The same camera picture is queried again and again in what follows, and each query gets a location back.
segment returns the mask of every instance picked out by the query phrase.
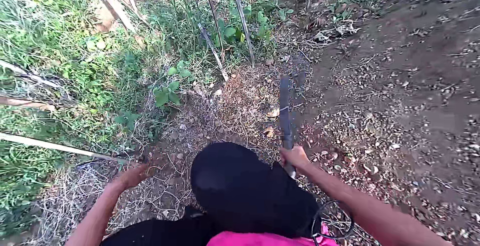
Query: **green grass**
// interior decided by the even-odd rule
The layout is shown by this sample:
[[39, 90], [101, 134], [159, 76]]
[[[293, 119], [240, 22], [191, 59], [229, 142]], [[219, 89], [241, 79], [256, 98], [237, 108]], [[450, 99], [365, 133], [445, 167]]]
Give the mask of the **green grass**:
[[[32, 83], [0, 70], [0, 95], [50, 102], [53, 112], [0, 106], [0, 131], [110, 154], [158, 140], [179, 93], [192, 83], [221, 77], [196, 26], [216, 45], [224, 40], [225, 69], [246, 62], [245, 35], [233, 0], [221, 0], [221, 34], [206, 1], [138, 1], [151, 28], [135, 15], [137, 34], [122, 26], [93, 33], [100, 0], [0, 0], [0, 59], [60, 84]], [[291, 11], [269, 0], [245, 0], [244, 13], [257, 57], [275, 50], [272, 29]], [[148, 102], [154, 94], [156, 102]], [[71, 155], [0, 142], [0, 236], [31, 222], [31, 202], [49, 174], [68, 166]]]

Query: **pink shirt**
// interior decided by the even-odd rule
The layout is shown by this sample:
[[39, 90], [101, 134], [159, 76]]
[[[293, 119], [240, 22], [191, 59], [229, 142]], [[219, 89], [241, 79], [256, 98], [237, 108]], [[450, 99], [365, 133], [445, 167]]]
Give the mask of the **pink shirt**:
[[[322, 225], [321, 232], [328, 234], [328, 228]], [[321, 246], [338, 246], [333, 239], [318, 237]], [[235, 233], [223, 231], [214, 236], [207, 246], [315, 246], [313, 239], [304, 237], [287, 238], [270, 233]]]

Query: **machete handle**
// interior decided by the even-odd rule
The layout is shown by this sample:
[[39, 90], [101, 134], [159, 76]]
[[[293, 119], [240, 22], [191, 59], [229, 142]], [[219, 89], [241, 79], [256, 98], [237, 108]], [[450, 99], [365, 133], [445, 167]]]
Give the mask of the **machete handle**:
[[[293, 148], [292, 136], [284, 136], [282, 144], [283, 148], [291, 150]], [[289, 162], [285, 162], [285, 166], [283, 167], [283, 169], [285, 169], [285, 172], [288, 174], [288, 176], [293, 179], [297, 175], [297, 169], [295, 169], [295, 167]]]

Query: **person's left arm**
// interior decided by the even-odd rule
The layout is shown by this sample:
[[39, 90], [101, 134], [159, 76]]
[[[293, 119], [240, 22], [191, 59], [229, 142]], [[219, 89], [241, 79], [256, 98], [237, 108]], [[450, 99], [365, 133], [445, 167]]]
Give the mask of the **person's left arm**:
[[147, 165], [129, 169], [107, 184], [102, 195], [70, 235], [65, 246], [100, 245], [118, 197], [126, 189], [135, 187], [147, 178], [146, 169]]

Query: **hand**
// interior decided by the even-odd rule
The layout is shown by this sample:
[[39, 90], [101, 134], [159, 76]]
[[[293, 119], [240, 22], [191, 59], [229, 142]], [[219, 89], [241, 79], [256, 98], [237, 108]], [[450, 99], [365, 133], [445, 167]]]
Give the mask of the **hand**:
[[289, 162], [296, 168], [303, 169], [305, 166], [310, 164], [305, 150], [303, 150], [303, 147], [299, 145], [293, 146], [291, 150], [280, 147], [280, 158], [283, 166], [285, 166], [286, 162]]
[[145, 173], [147, 167], [147, 164], [130, 167], [130, 169], [123, 172], [122, 174], [120, 174], [119, 177], [114, 179], [111, 182], [111, 185], [122, 192], [126, 189], [135, 187], [148, 177], [148, 175]]

